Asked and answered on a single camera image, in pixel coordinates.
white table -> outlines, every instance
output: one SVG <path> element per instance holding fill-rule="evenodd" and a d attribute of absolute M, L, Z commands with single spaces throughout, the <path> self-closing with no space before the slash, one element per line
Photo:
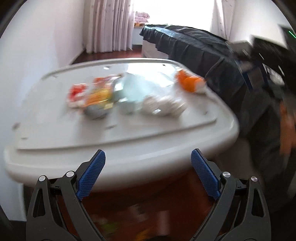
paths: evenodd
<path fill-rule="evenodd" d="M 182 172 L 191 166 L 190 155 L 195 148 L 207 158 L 223 152 L 236 141 L 239 125 L 232 111 L 210 89 L 206 95 L 177 89 L 188 104 L 179 119 L 143 117 L 141 113 L 119 115 L 115 105 L 106 119 L 89 120 L 65 104 L 74 83 L 91 83 L 94 77 L 126 71 L 161 72 L 174 81 L 177 67 L 185 68 L 163 59 L 110 59 L 71 65 L 45 75 L 26 98 L 23 107 L 27 117 L 5 149 L 8 174 L 34 186 L 39 176 L 61 177 L 102 149 L 106 165 L 93 190 L 110 190 Z"/>

blue gripper pad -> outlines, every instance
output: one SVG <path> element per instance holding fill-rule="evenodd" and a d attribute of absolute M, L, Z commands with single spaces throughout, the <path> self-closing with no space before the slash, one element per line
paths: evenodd
<path fill-rule="evenodd" d="M 191 152 L 191 164 L 207 194 L 217 200 L 220 197 L 219 181 L 197 150 Z"/>
<path fill-rule="evenodd" d="M 79 179 L 78 191 L 76 195 L 80 201 L 90 194 L 94 183 L 96 182 L 98 176 L 100 175 L 105 165 L 105 161 L 105 153 L 103 151 L 100 151 Z"/>

metal screw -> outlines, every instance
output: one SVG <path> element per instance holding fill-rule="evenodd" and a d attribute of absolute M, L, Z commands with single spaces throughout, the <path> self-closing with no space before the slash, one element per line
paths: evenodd
<path fill-rule="evenodd" d="M 40 177 L 39 177 L 39 181 L 40 181 L 40 182 L 43 182 L 44 180 L 45 180 L 45 176 L 40 176 Z"/>
<path fill-rule="evenodd" d="M 66 174 L 67 177 L 73 177 L 74 176 L 74 172 L 73 171 L 69 171 Z"/>
<path fill-rule="evenodd" d="M 257 181 L 258 181 L 258 178 L 255 177 L 255 176 L 251 176 L 251 180 L 252 180 L 253 182 L 257 182 Z"/>
<path fill-rule="evenodd" d="M 223 172 L 223 176 L 230 177 L 230 173 L 229 172 Z"/>

white wall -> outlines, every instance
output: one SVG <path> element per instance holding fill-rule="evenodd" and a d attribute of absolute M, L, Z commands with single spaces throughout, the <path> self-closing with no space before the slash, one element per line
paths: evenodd
<path fill-rule="evenodd" d="M 133 35 L 131 37 L 132 45 L 142 45 L 143 37 L 140 35 L 141 31 L 142 31 L 141 27 L 136 27 L 133 29 Z"/>
<path fill-rule="evenodd" d="M 4 171 L 3 149 L 30 88 L 83 50 L 83 7 L 84 0 L 28 0 L 0 38 L 0 204 L 11 220 L 24 220 L 22 189 Z"/>
<path fill-rule="evenodd" d="M 279 24 L 290 27 L 271 0 L 236 0 L 229 40 L 247 40 L 251 43 L 251 35 L 257 35 L 285 46 Z"/>
<path fill-rule="evenodd" d="M 213 18 L 211 23 L 210 32 L 212 34 L 219 36 L 219 19 L 218 19 L 218 7 L 216 1 L 214 1 L 214 7 L 213 7 Z"/>
<path fill-rule="evenodd" d="M 89 32 L 89 15 L 91 8 L 91 0 L 84 1 L 84 14 L 83 14 L 83 46 L 86 48 Z"/>

wooden floor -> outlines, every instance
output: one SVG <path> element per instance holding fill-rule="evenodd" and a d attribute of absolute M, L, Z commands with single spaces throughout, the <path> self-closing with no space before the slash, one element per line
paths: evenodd
<path fill-rule="evenodd" d="M 88 54 L 84 51 L 81 55 L 74 60 L 72 64 L 83 63 L 93 60 L 110 59 L 110 58 L 141 58 L 142 46 L 134 45 L 133 50 L 128 51 L 115 51 L 110 53 L 91 53 Z"/>
<path fill-rule="evenodd" d="M 68 230 L 78 235 L 61 197 L 58 202 Z M 82 203 L 107 241 L 146 241 L 157 235 L 168 235 L 162 241 L 189 241 L 214 199 L 192 168 L 136 187 L 91 193 Z"/>

